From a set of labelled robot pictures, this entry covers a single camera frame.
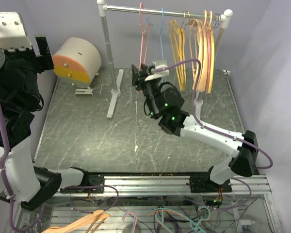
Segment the red wire hanger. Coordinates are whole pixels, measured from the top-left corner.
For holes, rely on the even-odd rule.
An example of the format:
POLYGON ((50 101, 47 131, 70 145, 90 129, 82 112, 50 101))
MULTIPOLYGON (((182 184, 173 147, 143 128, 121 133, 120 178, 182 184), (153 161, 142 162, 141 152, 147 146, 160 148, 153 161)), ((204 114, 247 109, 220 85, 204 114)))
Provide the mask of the red wire hanger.
POLYGON ((150 24, 148 23, 146 26, 143 23, 142 10, 144 9, 143 3, 139 4, 139 20, 140 20, 140 29, 141 29, 141 43, 140 43, 140 56, 139 56, 139 71, 141 70, 142 64, 146 62, 148 45, 149 45, 149 37, 150 37, 150 24))

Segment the blue wire hanger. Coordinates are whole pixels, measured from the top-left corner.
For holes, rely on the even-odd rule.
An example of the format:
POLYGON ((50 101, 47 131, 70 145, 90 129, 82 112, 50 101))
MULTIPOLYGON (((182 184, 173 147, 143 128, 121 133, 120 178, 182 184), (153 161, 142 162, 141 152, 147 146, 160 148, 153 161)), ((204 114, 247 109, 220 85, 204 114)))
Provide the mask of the blue wire hanger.
POLYGON ((160 29, 158 29, 151 21, 149 18, 146 19, 147 23, 150 24, 150 26, 154 27, 154 29, 157 31, 159 38, 160 38, 160 48, 161 48, 161 55, 162 55, 162 59, 164 60, 164 50, 163 50, 163 41, 162 41, 162 30, 163 30, 163 24, 164 24, 164 9, 161 8, 161 12, 162 12, 162 22, 161 22, 161 26, 160 29))

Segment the yellow plastic hanger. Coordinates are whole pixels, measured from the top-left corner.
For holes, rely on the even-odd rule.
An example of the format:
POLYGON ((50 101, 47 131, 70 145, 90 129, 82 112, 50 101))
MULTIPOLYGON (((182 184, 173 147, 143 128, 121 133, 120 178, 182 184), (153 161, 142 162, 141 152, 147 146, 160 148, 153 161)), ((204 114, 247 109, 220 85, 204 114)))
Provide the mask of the yellow plastic hanger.
POLYGON ((207 40, 208 40, 208 72, 207 72, 207 80, 205 93, 210 94, 213 83, 213 75, 214 75, 214 61, 215 61, 215 40, 214 40, 214 31, 219 26, 219 23, 215 23, 213 27, 211 27, 211 20, 208 24, 208 28, 206 30, 207 40))

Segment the pink plastic hanger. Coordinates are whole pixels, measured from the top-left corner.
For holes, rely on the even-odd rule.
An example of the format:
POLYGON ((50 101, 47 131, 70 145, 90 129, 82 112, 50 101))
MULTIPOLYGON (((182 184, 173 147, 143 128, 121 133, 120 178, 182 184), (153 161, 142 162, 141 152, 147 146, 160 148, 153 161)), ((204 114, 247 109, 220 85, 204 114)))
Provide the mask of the pink plastic hanger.
POLYGON ((207 11, 204 11, 205 14, 205 20, 203 29, 206 33, 207 38, 207 59, 208 59, 208 66, 207 66, 207 79, 205 84, 205 93, 210 94, 212 90, 212 84, 213 84, 213 76, 214 76, 214 61, 215 61, 215 41, 214 41, 214 29, 211 26, 212 24, 212 16, 213 13, 210 11, 210 19, 209 22, 207 22, 207 11))

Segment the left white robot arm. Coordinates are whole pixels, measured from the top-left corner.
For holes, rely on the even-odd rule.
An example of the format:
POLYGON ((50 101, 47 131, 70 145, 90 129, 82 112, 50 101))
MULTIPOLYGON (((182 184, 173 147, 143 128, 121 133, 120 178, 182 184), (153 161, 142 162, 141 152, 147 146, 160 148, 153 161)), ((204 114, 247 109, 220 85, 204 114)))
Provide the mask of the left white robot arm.
POLYGON ((39 55, 33 48, 0 50, 0 174, 6 185, 0 199, 18 201, 33 211, 59 189, 89 188, 89 172, 71 167, 51 170, 33 165, 30 151, 30 125, 34 112, 44 107, 37 84, 38 74, 54 69, 47 39, 36 36, 39 55))

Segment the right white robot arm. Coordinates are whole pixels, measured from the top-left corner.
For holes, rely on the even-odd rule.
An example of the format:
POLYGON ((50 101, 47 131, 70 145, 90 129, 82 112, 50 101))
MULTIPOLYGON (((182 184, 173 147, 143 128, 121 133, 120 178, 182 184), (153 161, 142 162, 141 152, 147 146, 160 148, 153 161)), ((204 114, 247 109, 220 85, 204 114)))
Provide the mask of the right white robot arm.
POLYGON ((215 192, 237 175, 253 176, 258 155, 255 133, 227 131, 183 111, 185 100, 178 89, 170 82, 162 82, 162 75, 156 75, 154 68, 144 64, 141 68, 131 66, 132 86, 142 91, 149 109, 148 116, 158 119, 158 125, 167 134, 192 138, 228 154, 223 162, 209 168, 203 180, 205 188, 215 192))

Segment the white clothes rack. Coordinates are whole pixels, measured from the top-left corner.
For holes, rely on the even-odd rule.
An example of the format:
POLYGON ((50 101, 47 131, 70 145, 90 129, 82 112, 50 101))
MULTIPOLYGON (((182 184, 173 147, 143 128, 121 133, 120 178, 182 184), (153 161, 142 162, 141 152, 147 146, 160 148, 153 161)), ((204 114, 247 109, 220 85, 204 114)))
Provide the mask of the white clothes rack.
MULTIPOLYGON (((156 9, 155 10, 146 9, 143 7, 136 8, 136 7, 108 5, 106 1, 104 0, 98 0, 97 6, 98 6, 99 15, 101 18, 106 52, 107 52, 107 59, 108 59, 108 64, 109 64, 109 71, 110 71, 111 80, 113 84, 113 88, 111 89, 112 97, 111 97, 109 109, 107 111, 107 118, 112 118, 114 116, 117 99, 121 94, 120 86, 122 83, 124 71, 120 69, 118 74, 115 73, 106 12, 117 11, 117 12, 128 12, 128 13, 141 13, 141 14, 148 14, 148 15, 161 15, 161 16, 168 16, 168 17, 179 17, 179 18, 184 18, 185 13, 184 12, 183 13, 170 12, 170 11, 156 10, 156 9)), ((220 47, 224 31, 225 29, 228 28, 228 25, 232 16, 233 16, 233 11, 231 9, 226 9, 223 14, 221 15, 215 14, 212 17, 210 16, 210 14, 207 14, 207 19, 213 19, 217 22, 220 22, 220 31, 215 43, 216 49, 219 49, 220 47)))

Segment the wooden hanger under table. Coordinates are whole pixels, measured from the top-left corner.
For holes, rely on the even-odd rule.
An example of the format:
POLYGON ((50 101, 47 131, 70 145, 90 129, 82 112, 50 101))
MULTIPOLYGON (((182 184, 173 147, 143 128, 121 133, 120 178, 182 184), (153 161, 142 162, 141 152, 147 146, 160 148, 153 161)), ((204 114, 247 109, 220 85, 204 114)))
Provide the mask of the wooden hanger under table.
POLYGON ((66 225, 64 227, 49 227, 44 230, 44 233, 70 233, 74 230, 89 226, 86 233, 94 233, 98 227, 111 215, 105 213, 103 210, 96 210, 86 216, 66 225))

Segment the pink blue hanger under table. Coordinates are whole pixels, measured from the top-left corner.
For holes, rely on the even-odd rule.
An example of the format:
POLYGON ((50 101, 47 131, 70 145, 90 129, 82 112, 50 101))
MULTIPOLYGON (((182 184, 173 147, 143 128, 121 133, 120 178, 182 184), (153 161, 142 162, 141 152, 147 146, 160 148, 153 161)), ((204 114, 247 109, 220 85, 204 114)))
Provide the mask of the pink blue hanger under table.
POLYGON ((122 230, 123 233, 135 233, 137 230, 137 215, 132 211, 127 211, 123 214, 121 220, 122 222, 125 222, 126 219, 130 217, 131 223, 127 224, 124 229, 122 230))

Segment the teal hanger under table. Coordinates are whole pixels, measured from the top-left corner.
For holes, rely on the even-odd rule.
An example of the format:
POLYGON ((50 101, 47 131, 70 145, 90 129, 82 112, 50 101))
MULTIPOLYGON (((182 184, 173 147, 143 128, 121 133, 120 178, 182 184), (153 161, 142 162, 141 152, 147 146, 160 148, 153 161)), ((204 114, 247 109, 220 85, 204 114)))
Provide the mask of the teal hanger under table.
POLYGON ((196 219, 192 219, 189 216, 176 211, 174 209, 166 208, 166 207, 160 207, 151 210, 147 215, 153 216, 154 222, 158 224, 158 227, 163 228, 168 233, 179 233, 179 227, 174 226, 174 230, 170 229, 168 225, 166 225, 167 222, 173 223, 179 223, 181 221, 184 221, 185 223, 189 224, 189 227, 193 233, 205 233, 206 230, 202 227, 202 223, 209 221, 211 217, 210 209, 207 206, 200 206, 197 209, 204 210, 206 213, 203 216, 197 217, 196 219))

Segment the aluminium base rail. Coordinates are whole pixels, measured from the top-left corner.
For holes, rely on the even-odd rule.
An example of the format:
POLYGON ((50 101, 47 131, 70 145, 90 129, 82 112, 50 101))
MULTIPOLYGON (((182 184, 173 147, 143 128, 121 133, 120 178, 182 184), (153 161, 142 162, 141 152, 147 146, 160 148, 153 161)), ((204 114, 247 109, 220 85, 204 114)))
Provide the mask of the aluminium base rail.
MULTIPOLYGON (((189 176, 106 176, 106 187, 102 193, 92 193, 92 197, 146 197, 146 196, 214 196, 218 191, 193 191, 189 186, 189 176)), ((224 189, 226 195, 264 195, 271 194, 265 175, 249 178, 237 176, 224 189)))

